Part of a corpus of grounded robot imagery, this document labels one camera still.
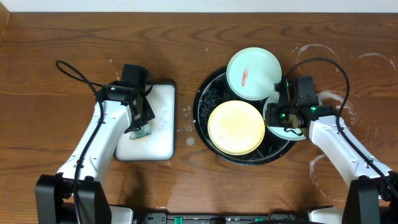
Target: red stain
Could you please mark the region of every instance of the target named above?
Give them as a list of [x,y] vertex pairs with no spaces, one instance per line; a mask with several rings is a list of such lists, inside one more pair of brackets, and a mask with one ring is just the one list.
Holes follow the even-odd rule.
[[248,76],[249,76],[249,71],[248,71],[248,68],[246,67],[246,68],[244,69],[244,72],[243,72],[242,86],[245,86],[245,84],[246,84],[246,79],[248,78]]

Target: wooden table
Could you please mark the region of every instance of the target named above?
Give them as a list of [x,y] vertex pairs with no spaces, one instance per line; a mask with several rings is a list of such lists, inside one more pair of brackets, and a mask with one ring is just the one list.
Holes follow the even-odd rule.
[[[398,170],[396,14],[12,13],[0,48],[0,222],[37,223],[37,179],[58,170],[90,121],[91,90],[61,74],[55,60],[100,83],[120,77],[125,63],[174,79],[179,128],[193,127],[183,109],[192,108],[202,81],[253,46],[275,54],[284,72],[310,57],[339,61],[351,79],[343,117],[369,151]],[[304,74],[313,75],[317,91],[343,96],[343,76],[332,65],[313,62],[295,72]],[[239,166],[214,155],[195,129],[182,130],[171,160],[112,160],[103,187],[109,203],[173,213],[343,207],[348,189],[319,155],[300,141],[270,164]]]

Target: round black tray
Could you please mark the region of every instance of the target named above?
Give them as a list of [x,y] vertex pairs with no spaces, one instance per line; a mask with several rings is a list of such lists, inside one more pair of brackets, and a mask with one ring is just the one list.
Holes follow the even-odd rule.
[[253,105],[260,114],[266,99],[259,101],[248,101],[237,95],[229,87],[226,79],[226,67],[212,73],[200,86],[193,102],[193,119],[196,120],[195,128],[201,140],[215,154],[227,161],[243,165],[261,165],[272,162],[283,156],[295,141],[288,141],[277,137],[266,128],[264,139],[256,150],[242,156],[226,154],[219,150],[211,141],[207,124],[211,112],[220,104],[230,100],[241,100]]

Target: white wall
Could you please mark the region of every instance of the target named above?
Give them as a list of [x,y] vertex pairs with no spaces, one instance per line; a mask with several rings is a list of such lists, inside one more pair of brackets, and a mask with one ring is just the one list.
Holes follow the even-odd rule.
[[398,12],[398,0],[0,0],[10,12]]

